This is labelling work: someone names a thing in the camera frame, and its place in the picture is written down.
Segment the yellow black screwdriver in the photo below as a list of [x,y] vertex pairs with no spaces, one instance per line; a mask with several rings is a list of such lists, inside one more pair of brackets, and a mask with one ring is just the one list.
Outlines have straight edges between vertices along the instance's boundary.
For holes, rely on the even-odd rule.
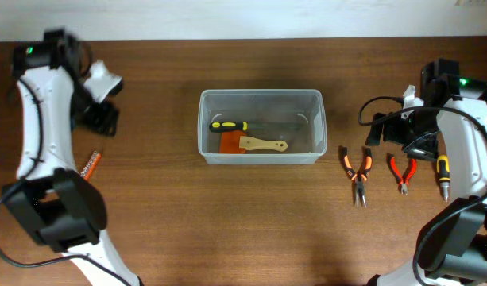
[[450,166],[447,155],[439,155],[436,161],[436,172],[443,200],[447,202],[450,194]]

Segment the orange socket bit holder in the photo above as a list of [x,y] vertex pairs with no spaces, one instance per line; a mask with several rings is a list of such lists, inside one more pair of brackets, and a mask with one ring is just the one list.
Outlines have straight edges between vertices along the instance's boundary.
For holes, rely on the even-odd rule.
[[94,173],[94,171],[95,171],[95,169],[96,169],[99,161],[101,160],[101,157],[102,157],[102,154],[100,152],[94,151],[91,154],[90,159],[88,160],[88,162],[84,165],[83,169],[80,172],[80,175],[86,181],[88,181],[92,177],[92,175],[93,175],[93,173]]

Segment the orange black needle-nose pliers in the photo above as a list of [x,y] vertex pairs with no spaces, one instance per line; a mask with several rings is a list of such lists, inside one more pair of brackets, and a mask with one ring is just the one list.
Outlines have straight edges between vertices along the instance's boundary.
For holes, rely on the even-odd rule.
[[354,206],[367,207],[365,182],[368,180],[369,173],[373,166],[373,154],[371,148],[364,147],[362,149],[363,161],[359,169],[356,169],[351,165],[347,147],[341,146],[339,150],[344,172],[354,186]]

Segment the yellow black metal file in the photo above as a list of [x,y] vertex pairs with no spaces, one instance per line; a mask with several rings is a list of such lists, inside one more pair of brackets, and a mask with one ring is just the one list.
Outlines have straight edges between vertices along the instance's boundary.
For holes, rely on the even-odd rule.
[[213,133],[224,133],[231,131],[246,132],[258,129],[301,129],[304,123],[259,123],[259,122],[211,122],[208,126]]

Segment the clear plastic container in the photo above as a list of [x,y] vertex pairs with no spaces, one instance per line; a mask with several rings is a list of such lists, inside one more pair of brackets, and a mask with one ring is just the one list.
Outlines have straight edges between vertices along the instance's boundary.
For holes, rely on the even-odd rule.
[[[246,122],[244,134],[279,141],[287,149],[219,152],[221,134],[214,122]],[[211,89],[200,95],[199,153],[208,164],[314,164],[327,151],[323,96],[316,89]]]

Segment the orange scraper wooden handle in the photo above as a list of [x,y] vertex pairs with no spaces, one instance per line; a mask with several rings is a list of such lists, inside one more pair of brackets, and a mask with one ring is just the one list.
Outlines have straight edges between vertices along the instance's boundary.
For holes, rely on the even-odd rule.
[[266,141],[256,137],[247,136],[242,131],[222,133],[219,152],[231,154],[244,154],[247,151],[272,150],[284,152],[288,148],[285,141]]

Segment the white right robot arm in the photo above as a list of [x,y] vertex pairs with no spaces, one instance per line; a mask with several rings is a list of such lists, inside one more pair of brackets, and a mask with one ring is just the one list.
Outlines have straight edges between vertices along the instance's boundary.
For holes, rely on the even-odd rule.
[[439,160],[445,144],[448,206],[419,232],[413,257],[370,285],[480,285],[487,283],[487,82],[459,74],[454,60],[438,59],[409,87],[400,110],[375,114],[366,145],[401,146],[412,159]]

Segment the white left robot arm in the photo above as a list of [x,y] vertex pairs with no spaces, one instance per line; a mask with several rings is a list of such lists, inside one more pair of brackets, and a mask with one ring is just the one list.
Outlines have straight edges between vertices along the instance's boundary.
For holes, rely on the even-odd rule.
[[2,188],[0,207],[36,244],[49,247],[56,262],[73,262],[91,284],[139,285],[110,240],[102,194],[88,171],[77,169],[72,151],[78,124],[115,135],[119,111],[112,98],[122,77],[62,28],[15,47],[11,72],[21,96],[23,146],[17,179]]

